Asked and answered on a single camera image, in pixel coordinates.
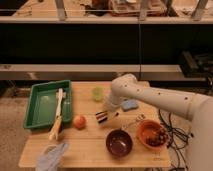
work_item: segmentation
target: gray cloth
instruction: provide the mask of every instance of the gray cloth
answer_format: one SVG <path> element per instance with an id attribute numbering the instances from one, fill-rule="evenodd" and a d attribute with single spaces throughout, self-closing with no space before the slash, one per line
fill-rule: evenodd
<path id="1" fill-rule="evenodd" d="M 57 171 L 61 156 L 68 147 L 67 143 L 61 143 L 39 156 L 36 163 L 36 171 Z"/>

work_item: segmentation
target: brown bowl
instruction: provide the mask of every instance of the brown bowl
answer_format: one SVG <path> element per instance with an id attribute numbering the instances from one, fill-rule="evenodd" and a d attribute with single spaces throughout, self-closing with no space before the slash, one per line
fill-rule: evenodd
<path id="1" fill-rule="evenodd" d="M 115 157 L 124 157 L 132 150 L 132 139 L 121 129 L 111 131 L 106 138 L 108 151 Z"/>
<path id="2" fill-rule="evenodd" d="M 145 147 L 155 152 L 160 152 L 168 141 L 165 128 L 160 123 L 148 119 L 143 120 L 139 124 L 137 137 Z"/>

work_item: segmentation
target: apple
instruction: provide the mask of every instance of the apple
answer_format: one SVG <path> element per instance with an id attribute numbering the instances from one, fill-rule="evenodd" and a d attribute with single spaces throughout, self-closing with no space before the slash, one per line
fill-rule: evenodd
<path id="1" fill-rule="evenodd" d="M 83 115 L 77 115 L 74 117 L 73 125 L 77 129 L 83 129 L 86 126 L 86 118 Z"/>

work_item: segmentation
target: tabletop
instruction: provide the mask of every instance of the tabletop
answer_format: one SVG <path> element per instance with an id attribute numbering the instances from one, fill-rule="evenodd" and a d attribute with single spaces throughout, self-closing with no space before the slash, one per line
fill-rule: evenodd
<path id="1" fill-rule="evenodd" d="M 139 82 L 142 86 L 149 86 L 148 82 Z M 119 116 L 98 124 L 95 113 L 103 111 L 103 102 L 95 102 L 92 90 L 101 87 L 105 96 L 108 95 L 110 82 L 72 82 L 72 108 L 73 115 L 84 115 L 87 120 L 85 129 L 77 130 L 70 127 L 60 133 L 59 141 L 49 141 L 48 130 L 32 132 L 25 144 L 20 157 L 19 166 L 34 168 L 37 158 L 48 146 L 61 142 L 69 143 L 68 150 L 64 153 L 61 168 L 147 168 L 169 167 L 170 157 L 165 147 L 160 153 L 152 152 L 144 147 L 136 138 L 137 124 L 126 131 L 133 140 L 133 148 L 126 157 L 117 159 L 106 148 L 105 140 L 108 133 L 122 125 L 133 121 L 140 114 L 146 118 L 158 121 L 155 107 L 138 102 L 139 108 L 128 112 L 118 109 Z"/>

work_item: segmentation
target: green plastic tray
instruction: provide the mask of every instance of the green plastic tray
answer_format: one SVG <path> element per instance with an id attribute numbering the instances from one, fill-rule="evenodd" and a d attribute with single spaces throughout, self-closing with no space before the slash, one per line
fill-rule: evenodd
<path id="1" fill-rule="evenodd" d="M 69 123 L 72 119 L 71 110 L 71 82 L 69 80 L 35 84 L 32 86 L 30 98 L 24 120 L 25 129 L 50 127 L 55 120 L 56 93 L 63 88 L 66 97 L 62 99 L 62 123 Z"/>

